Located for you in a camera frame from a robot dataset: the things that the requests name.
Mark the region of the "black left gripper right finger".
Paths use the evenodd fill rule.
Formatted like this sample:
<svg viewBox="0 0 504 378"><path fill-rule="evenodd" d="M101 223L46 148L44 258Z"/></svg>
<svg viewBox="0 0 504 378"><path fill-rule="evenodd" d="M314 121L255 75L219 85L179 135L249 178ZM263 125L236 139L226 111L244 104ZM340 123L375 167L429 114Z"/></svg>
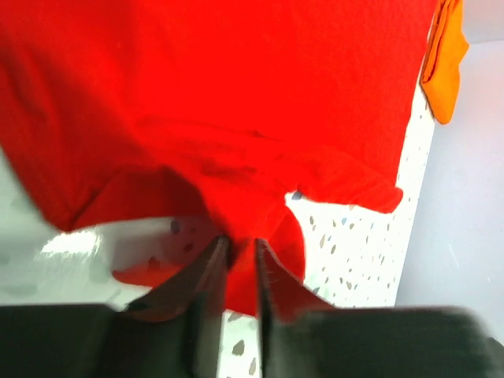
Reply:
<svg viewBox="0 0 504 378"><path fill-rule="evenodd" d="M344 309L255 242L264 377L501 377L503 352L454 307Z"/></svg>

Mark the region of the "red t shirt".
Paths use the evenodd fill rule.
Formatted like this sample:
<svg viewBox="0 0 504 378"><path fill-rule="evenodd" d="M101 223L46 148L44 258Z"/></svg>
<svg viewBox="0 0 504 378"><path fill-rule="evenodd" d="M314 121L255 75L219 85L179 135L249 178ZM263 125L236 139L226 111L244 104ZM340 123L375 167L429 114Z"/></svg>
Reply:
<svg viewBox="0 0 504 378"><path fill-rule="evenodd" d="M253 241L305 272L284 198L390 213L433 1L4 1L1 144L56 228L207 215L226 305Z"/></svg>

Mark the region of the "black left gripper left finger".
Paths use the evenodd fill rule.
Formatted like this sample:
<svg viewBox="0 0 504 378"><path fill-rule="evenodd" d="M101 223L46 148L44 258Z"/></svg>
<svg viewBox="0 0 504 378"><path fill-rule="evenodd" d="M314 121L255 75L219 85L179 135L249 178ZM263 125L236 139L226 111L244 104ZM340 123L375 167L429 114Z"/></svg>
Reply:
<svg viewBox="0 0 504 378"><path fill-rule="evenodd" d="M105 304L1 308L4 377L214 377L228 238L116 311Z"/></svg>

